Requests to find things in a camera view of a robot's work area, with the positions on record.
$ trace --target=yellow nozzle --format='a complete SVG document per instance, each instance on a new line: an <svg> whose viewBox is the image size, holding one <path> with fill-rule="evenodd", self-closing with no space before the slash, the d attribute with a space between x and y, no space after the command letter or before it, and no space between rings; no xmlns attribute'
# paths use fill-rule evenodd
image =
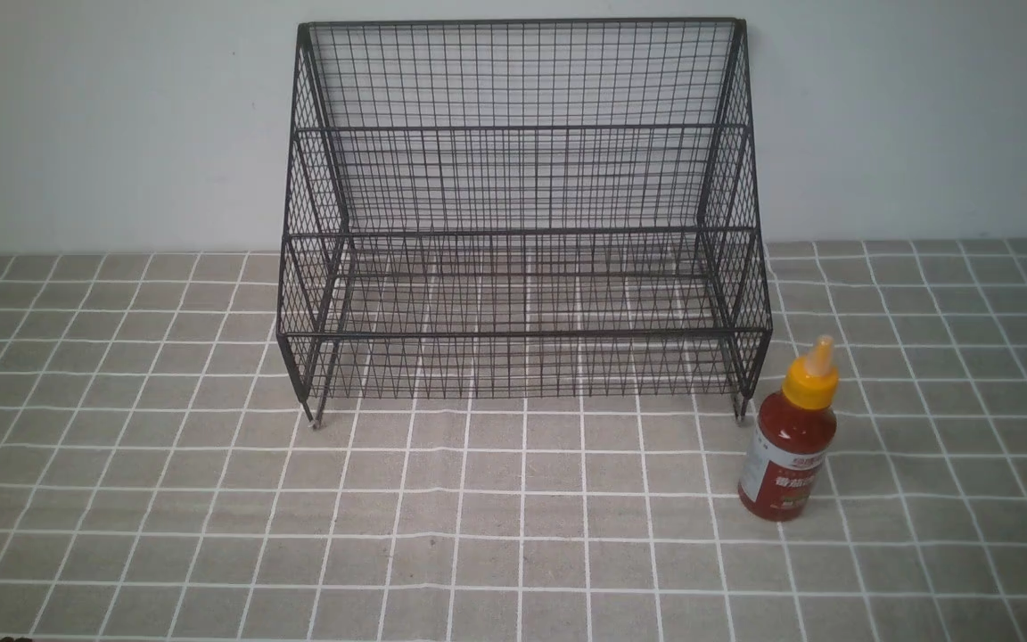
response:
<svg viewBox="0 0 1027 642"><path fill-rule="evenodd" d="M835 368L835 340L823 335L814 346L791 363L783 379L783 394L789 402L806 410L831 406L839 387L839 370Z"/></svg>

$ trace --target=red bottle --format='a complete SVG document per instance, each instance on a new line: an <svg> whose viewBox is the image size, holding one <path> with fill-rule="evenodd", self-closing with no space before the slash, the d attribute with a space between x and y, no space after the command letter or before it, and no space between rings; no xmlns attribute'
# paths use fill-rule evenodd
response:
<svg viewBox="0 0 1027 642"><path fill-rule="evenodd" d="M838 428L831 410L839 385L833 350L835 340L820 337L792 363L783 389L763 400L739 476L739 499L757 517L786 522L807 506Z"/></svg>

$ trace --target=metal frame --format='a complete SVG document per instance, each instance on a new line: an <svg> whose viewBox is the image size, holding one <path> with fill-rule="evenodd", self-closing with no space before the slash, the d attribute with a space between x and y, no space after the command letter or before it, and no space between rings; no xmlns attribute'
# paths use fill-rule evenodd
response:
<svg viewBox="0 0 1027 642"><path fill-rule="evenodd" d="M303 24L281 247L309 417L672 391L741 416L771 334L747 25Z"/></svg>

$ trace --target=bottle label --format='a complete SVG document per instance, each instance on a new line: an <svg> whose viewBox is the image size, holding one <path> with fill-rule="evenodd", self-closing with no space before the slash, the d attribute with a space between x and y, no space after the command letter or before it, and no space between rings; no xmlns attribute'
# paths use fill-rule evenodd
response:
<svg viewBox="0 0 1027 642"><path fill-rule="evenodd" d="M827 459L826 450L796 455L774 446L757 425L747 446L739 488L747 498L760 506L784 511L799 508L807 502L824 459Z"/></svg>

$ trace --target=white wall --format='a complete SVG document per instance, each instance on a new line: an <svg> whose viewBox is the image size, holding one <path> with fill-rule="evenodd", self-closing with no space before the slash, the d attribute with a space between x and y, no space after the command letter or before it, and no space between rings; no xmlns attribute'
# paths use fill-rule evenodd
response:
<svg viewBox="0 0 1027 642"><path fill-rule="evenodd" d="M1027 1L0 0L0 252L275 248L296 25L735 15L769 239L1027 234Z"/></svg>

